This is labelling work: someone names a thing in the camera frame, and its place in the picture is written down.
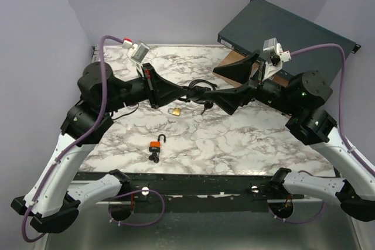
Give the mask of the brass padlock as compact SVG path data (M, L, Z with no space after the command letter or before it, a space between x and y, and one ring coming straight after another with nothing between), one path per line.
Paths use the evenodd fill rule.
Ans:
M178 107L169 108L168 113L173 116L179 117L181 115L181 109Z

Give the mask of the black padlock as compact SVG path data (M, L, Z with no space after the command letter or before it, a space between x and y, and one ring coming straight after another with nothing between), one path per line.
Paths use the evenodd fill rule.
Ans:
M187 89L186 99L189 101L193 101L195 103L200 103L205 101L204 93L206 91L210 91L209 87L202 87L202 86L193 86Z

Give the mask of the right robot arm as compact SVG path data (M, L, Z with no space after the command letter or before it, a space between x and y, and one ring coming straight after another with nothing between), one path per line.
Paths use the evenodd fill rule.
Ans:
M349 216L364 222L374 220L374 165L345 138L338 122L323 109L332 94L318 71L307 71L293 77L283 87L263 74L269 65L262 62L253 76L253 64L259 54L254 53L226 66L243 66L244 81L237 88L211 90L205 99L215 103L227 114L251 101L261 102L288 115L289 132L304 145L310 146L341 176L323 178L310 176L291 169L280 168L270 180L270 193L276 198L301 194L337 204Z

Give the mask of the black padlock key bunch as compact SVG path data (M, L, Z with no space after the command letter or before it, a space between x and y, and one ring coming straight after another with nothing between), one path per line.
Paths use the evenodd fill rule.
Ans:
M212 101L205 101L203 105L203 110L200 113L203 115L208 109L211 109L214 106L214 103Z

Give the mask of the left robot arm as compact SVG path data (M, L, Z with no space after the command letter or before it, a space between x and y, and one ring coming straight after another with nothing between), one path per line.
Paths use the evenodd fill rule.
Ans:
M69 188L81 164L114 121L111 113L149 101L152 108L188 94L188 88L162 78L145 63L138 78L122 81L103 61L89 64L78 80L80 99L67 113L55 150L31 191L11 202L23 216L22 232L30 225L44 234L58 234L74 223L79 212L101 200L124 200L130 179L118 169L77 190Z

